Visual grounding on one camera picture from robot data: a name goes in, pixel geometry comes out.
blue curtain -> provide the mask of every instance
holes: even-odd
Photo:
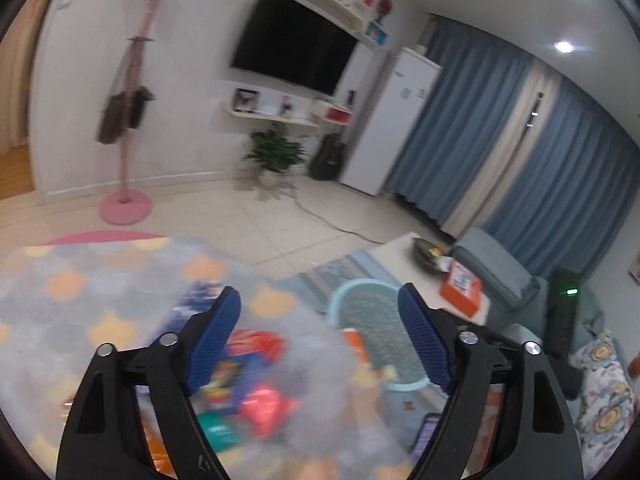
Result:
[[[533,56],[440,18],[429,58],[442,67],[387,186],[443,222],[504,129]]]
[[[564,78],[531,158],[484,229],[529,272],[587,276],[612,244],[640,186],[640,150]]]

power cord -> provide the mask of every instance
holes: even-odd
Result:
[[[293,202],[296,204],[296,206],[298,206],[299,209],[301,209],[306,214],[318,219],[325,225],[329,226],[331,229],[335,229],[336,231],[340,231],[341,233],[347,233],[348,235],[356,235],[358,238],[362,238],[364,241],[370,242],[372,244],[376,244],[376,245],[385,244],[384,242],[377,242],[375,240],[371,240],[370,238],[367,238],[366,236],[361,235],[360,233],[357,233],[355,231],[348,231],[347,229],[342,229],[341,227],[338,227],[336,224],[329,222],[326,218],[321,217],[319,214],[316,214],[313,211],[309,211],[309,209],[307,209],[300,203],[300,199],[298,198],[298,189],[293,183],[289,184],[289,189],[291,191],[291,194],[289,196],[293,199]]]

coat rack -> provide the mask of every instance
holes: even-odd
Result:
[[[129,119],[133,95],[140,87],[143,55],[148,41],[151,23],[160,0],[150,0],[142,19],[138,35],[132,38],[129,67],[125,78],[125,105],[122,135],[120,136],[120,161],[118,177],[120,189],[108,194],[98,208],[100,218],[112,225],[132,225],[145,219],[151,213],[151,199],[141,191],[129,189],[127,181],[129,166]]]

sofa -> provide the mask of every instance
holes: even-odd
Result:
[[[544,337],[548,282],[532,276],[497,240],[473,227],[452,247],[450,256],[482,280],[482,291],[491,300],[486,325],[519,340],[522,332]],[[580,286],[571,352],[591,342],[604,330],[604,313],[587,284]]]

potted plant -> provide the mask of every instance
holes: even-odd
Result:
[[[304,148],[296,140],[287,139],[287,127],[284,124],[273,123],[266,132],[254,132],[251,140],[251,152],[245,158],[255,160],[260,166],[258,183],[265,189],[276,187],[283,173],[304,160]]]

